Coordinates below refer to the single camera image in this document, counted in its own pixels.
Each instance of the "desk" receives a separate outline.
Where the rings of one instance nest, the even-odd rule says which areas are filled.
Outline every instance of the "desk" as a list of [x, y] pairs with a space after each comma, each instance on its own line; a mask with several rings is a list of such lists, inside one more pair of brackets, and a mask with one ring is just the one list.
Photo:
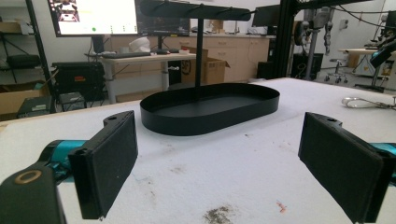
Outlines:
[[101, 58], [103, 67], [105, 69], [105, 80], [106, 88], [108, 92], [108, 100], [111, 104], [116, 103], [116, 94], [114, 92], [114, 74], [112, 65], [116, 64], [133, 64], [133, 63], [162, 63], [162, 83], [163, 91], [166, 91], [169, 87], [169, 73], [168, 73], [168, 62], [195, 59], [195, 54], [179, 54], [172, 53], [166, 55], [151, 55], [146, 57], [134, 57], [134, 58], [123, 58], [123, 59], [105, 59]]
[[[52, 140], [89, 139], [107, 116], [134, 110], [139, 156], [102, 223], [209, 223], [206, 218], [219, 210], [230, 220], [223, 223], [350, 223], [298, 157], [304, 113], [339, 119], [367, 142], [396, 142], [394, 110], [341, 104], [347, 96], [393, 99], [294, 78], [257, 84], [280, 92], [274, 114], [198, 136], [146, 129], [139, 102], [0, 122], [0, 181], [35, 162]], [[99, 223], [81, 219], [74, 183], [58, 190], [69, 223]], [[394, 224], [395, 209], [396, 188], [389, 187], [377, 223]]]
[[[344, 53], [348, 53], [348, 54], [367, 54], [367, 55], [372, 55], [373, 53], [377, 52], [377, 49], [339, 49], [339, 51], [343, 51]], [[395, 58], [396, 58], [396, 52], [393, 52], [392, 56], [389, 58], [389, 60], [395, 60]], [[376, 84], [375, 84], [376, 80], [378, 78], [379, 72], [380, 72], [380, 66], [378, 66], [375, 69], [375, 74], [373, 76], [373, 81], [372, 81], [371, 86], [359, 85], [359, 84], [357, 84], [355, 86], [366, 88], [366, 89], [368, 88], [368, 89], [372, 89], [372, 90], [376, 90], [376, 91], [383, 91], [384, 88], [377, 87]], [[390, 76], [389, 76], [389, 80], [393, 80], [393, 79], [396, 79], [396, 64], [393, 65], [393, 69], [391, 70]], [[390, 85], [391, 84], [388, 83], [386, 89], [389, 89], [389, 88], [394, 89]]]

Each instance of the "black oval tray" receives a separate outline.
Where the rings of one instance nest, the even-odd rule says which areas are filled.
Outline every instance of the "black oval tray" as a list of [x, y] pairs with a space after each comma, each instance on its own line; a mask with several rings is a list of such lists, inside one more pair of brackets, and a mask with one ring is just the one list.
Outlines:
[[277, 111], [279, 92], [245, 83], [162, 91], [140, 102], [142, 122], [177, 136], [211, 133]]

